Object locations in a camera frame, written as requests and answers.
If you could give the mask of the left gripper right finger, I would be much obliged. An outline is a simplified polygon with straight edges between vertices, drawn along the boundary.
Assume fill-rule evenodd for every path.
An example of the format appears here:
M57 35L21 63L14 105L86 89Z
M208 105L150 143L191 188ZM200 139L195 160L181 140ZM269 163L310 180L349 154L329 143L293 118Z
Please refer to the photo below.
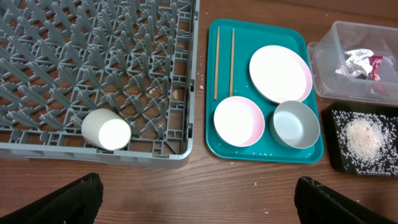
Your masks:
M397 224L307 176L297 181L294 203L301 224Z

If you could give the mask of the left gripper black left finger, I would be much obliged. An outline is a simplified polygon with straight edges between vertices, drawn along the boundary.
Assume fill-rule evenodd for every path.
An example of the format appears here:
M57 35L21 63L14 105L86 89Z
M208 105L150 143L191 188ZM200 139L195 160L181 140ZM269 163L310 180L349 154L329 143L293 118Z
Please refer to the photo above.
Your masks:
M103 190L100 175L92 172L1 217L1 223L93 223Z

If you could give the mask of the white cup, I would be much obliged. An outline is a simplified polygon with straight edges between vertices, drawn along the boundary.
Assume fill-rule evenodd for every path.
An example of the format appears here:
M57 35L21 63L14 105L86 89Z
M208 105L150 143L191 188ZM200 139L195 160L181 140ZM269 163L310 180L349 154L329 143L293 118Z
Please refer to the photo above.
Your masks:
M128 123L108 109L88 113L81 124L81 133L88 143L107 151L122 149L132 136Z

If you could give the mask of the grey bowl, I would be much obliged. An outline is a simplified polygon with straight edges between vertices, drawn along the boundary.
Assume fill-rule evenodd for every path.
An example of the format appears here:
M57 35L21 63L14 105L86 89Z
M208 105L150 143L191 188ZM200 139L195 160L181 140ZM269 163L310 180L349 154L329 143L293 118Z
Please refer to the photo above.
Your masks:
M312 147L321 133L316 114L298 101L285 101L276 107L269 131L280 145L295 149Z

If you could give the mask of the large white plate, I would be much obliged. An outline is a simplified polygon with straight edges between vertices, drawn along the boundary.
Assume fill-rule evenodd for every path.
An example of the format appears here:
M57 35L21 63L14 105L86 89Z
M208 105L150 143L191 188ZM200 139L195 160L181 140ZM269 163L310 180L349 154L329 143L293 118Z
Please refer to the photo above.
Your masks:
M307 63L283 46L257 49L249 61L249 75L256 90L274 103L303 102L312 91L312 73Z

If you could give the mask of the wooden chopstick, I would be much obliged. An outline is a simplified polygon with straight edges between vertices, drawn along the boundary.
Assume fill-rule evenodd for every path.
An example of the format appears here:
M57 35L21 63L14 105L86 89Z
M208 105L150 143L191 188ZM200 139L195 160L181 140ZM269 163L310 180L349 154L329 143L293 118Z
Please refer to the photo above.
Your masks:
M229 76L229 97L233 96L233 80L234 80L234 45L235 45L235 29L232 29L231 36L231 64Z
M219 55L220 55L220 27L217 27L216 58L215 58L215 86L214 86L214 100L215 101L218 99Z

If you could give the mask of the white tissue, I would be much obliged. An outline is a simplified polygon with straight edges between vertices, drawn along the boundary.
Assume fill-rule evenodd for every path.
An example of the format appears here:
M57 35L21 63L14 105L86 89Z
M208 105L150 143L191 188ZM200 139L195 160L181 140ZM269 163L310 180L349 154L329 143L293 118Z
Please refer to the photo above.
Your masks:
M345 64L351 77L359 78L361 75L363 75L365 76L365 79L371 79L370 74L373 71L373 66L370 63L370 58L374 55L372 50L349 50L345 51L344 55L348 56Z

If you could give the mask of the red snack wrapper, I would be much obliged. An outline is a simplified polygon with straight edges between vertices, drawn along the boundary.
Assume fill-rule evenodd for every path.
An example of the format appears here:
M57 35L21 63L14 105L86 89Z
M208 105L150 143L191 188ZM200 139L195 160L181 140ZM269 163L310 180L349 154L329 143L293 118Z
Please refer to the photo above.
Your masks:
M377 82L381 81L378 70L382 61L383 61L383 56L373 55L370 57L369 62L373 68L371 73L369 74L370 80Z

